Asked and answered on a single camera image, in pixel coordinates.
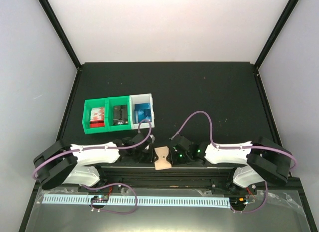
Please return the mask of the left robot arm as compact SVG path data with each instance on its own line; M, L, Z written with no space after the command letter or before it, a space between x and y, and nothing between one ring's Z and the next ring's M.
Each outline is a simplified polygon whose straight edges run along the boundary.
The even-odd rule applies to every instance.
M59 140L34 158L32 177L42 189L62 184L78 184L103 191L107 186L99 164L149 163L153 156L154 136L138 133L98 145L77 145Z

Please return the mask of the tan leather card holder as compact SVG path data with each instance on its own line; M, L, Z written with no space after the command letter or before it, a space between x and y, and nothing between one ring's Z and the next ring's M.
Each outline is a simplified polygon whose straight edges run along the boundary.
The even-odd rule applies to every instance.
M172 168L171 163L167 160L169 155L169 148L167 146L155 148L155 153L158 157L158 159L154 162L155 170L159 171Z

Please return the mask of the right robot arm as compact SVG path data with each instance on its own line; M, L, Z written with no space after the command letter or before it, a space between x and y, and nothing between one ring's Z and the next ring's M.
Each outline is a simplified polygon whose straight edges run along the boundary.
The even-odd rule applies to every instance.
M169 145L169 160L174 166L228 169L227 178L216 179L212 185L224 194L240 195L261 182L285 186L292 154L264 137L239 144L212 145L177 135Z

